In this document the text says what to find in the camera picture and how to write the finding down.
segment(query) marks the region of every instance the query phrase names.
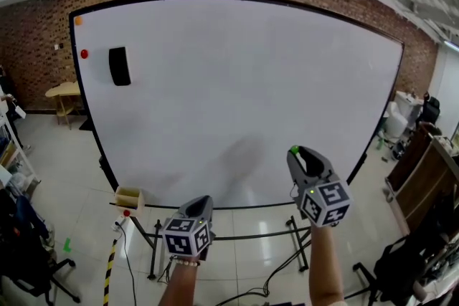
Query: hand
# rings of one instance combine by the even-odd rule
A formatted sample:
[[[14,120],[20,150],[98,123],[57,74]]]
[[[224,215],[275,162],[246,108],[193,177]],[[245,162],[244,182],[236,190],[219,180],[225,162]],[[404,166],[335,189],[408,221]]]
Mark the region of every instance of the hand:
[[[14,98],[13,95],[6,95],[4,100],[7,101],[7,102],[14,102],[14,101],[16,101],[16,98]]]

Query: small cardboard box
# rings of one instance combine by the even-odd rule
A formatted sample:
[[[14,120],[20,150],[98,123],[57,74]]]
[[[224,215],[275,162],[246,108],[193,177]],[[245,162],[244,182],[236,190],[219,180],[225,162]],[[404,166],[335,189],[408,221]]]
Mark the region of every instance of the small cardboard box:
[[[143,207],[145,206],[142,190],[139,188],[117,187],[115,192],[115,204],[121,213],[129,211],[129,216],[140,217]]]

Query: metal stand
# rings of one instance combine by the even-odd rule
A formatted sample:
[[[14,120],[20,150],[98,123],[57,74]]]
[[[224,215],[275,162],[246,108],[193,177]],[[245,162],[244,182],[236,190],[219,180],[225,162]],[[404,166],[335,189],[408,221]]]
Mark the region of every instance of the metal stand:
[[[147,278],[149,280],[153,280],[156,278],[156,275],[154,274],[154,271],[155,271],[155,258],[156,258],[156,249],[157,249],[157,244],[158,244],[158,233],[159,233],[159,230],[161,229],[162,225],[161,225],[161,222],[159,221],[159,219],[156,221],[156,224],[155,224],[155,239],[154,239],[154,243],[153,243],[153,255],[151,256],[151,266],[150,266],[150,274],[147,276]]]
[[[161,239],[162,236],[159,234],[159,230],[161,229],[161,222],[158,219],[155,224],[155,233],[151,234],[148,232],[145,232],[143,229],[142,225],[140,222],[137,220],[135,217],[131,217],[132,222],[136,225],[137,229],[141,233],[142,237],[147,241],[148,245],[153,250],[153,254],[151,255],[151,266],[150,266],[150,274],[147,276],[148,279],[153,280],[156,279],[156,275],[154,274],[154,268],[155,268],[155,260],[156,260],[156,249],[158,249],[158,239]],[[299,248],[303,247],[304,245],[309,245],[308,243],[304,242],[308,236],[311,234],[311,227],[303,227],[303,228],[298,228],[296,226],[295,219],[293,216],[287,221],[287,226],[292,225],[293,229],[289,229],[287,231],[281,231],[281,232],[273,232],[271,234],[256,234],[256,235],[251,235],[251,236],[231,236],[231,237],[215,237],[214,241],[234,241],[234,240],[245,240],[245,239],[260,239],[263,237],[272,237],[272,236],[280,236],[284,234],[295,234],[295,238],[298,242]],[[300,237],[300,232],[306,231],[303,236]],[[300,267],[300,272],[304,272],[305,270],[309,269],[308,266],[308,261],[306,260],[306,254],[304,252],[304,249],[301,249],[301,257],[303,259],[304,265]]]
[[[296,226],[295,218],[293,216],[291,216],[290,219],[288,221],[286,221],[285,225],[287,227],[289,227],[289,228],[290,228],[290,226],[293,227],[293,231],[295,233],[295,238],[296,238],[296,241],[298,243],[298,249],[300,250],[300,253],[301,253],[301,259],[303,260],[303,263],[304,263],[304,265],[301,265],[301,262],[300,262],[300,272],[303,273],[305,270],[309,269],[308,260],[306,259],[306,254],[304,252],[303,246],[305,245],[304,241],[311,234],[311,228],[309,227],[306,230],[305,234],[302,237],[300,237],[300,232],[298,230],[298,227]]]

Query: yellow and black striped pole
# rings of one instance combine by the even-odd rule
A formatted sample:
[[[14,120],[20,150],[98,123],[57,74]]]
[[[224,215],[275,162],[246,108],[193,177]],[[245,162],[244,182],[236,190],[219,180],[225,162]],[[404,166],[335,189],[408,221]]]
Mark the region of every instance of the yellow and black striped pole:
[[[112,251],[108,257],[107,272],[105,273],[105,288],[103,290],[103,306],[108,306],[108,285],[110,284],[113,260],[115,260],[116,242],[118,242],[118,240],[114,239],[112,244]]]

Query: whiteboard stand leg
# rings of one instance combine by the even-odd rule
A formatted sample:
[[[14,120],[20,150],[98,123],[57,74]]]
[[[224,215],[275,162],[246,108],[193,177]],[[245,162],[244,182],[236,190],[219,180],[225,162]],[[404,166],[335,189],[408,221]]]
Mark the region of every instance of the whiteboard stand leg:
[[[153,280],[153,279],[156,279],[156,275],[154,274],[155,272],[155,258],[156,258],[156,249],[158,248],[157,247],[157,244],[158,244],[158,234],[159,234],[159,230],[161,229],[161,222],[159,221],[159,219],[156,221],[156,224],[155,224],[155,239],[154,239],[154,248],[153,248],[153,254],[151,255],[151,266],[150,266],[150,274],[147,276],[147,278],[149,280]]]
[[[309,228],[305,232],[305,234],[302,237],[300,237],[300,232],[298,230],[298,227],[296,226],[295,218],[293,216],[290,217],[290,219],[285,223],[285,225],[288,227],[292,226],[295,232],[294,242],[295,242],[295,245],[298,245],[298,249],[300,250],[300,254],[301,254],[301,259],[303,260],[304,265],[301,265],[301,261],[300,261],[300,272],[303,273],[305,270],[309,269],[308,260],[306,259],[306,254],[304,252],[303,246],[305,245],[304,241],[311,234],[311,228]]]
[[[69,119],[67,117],[67,112],[65,111],[64,103],[63,103],[62,98],[60,96],[59,96],[59,102],[60,102],[60,106],[62,108],[62,113],[64,114],[65,121],[67,122],[67,125],[69,127],[69,130],[72,130],[72,126],[71,126],[71,124],[69,124]]]
[[[147,233],[145,232],[145,230],[143,229],[142,225],[140,224],[140,222],[138,221],[138,219],[136,217],[129,217],[131,219],[131,221],[134,223],[134,226],[137,227],[138,231],[141,233],[142,237],[145,239],[145,241],[148,242],[148,245],[151,246],[151,248],[153,249],[153,251],[156,251],[156,246],[154,245],[154,243],[151,241],[150,237],[148,237]]]
[[[57,124],[60,125],[60,120],[59,120],[59,115],[58,115],[58,112],[59,112],[59,101],[58,101],[57,96],[55,97],[55,106],[56,106]]]

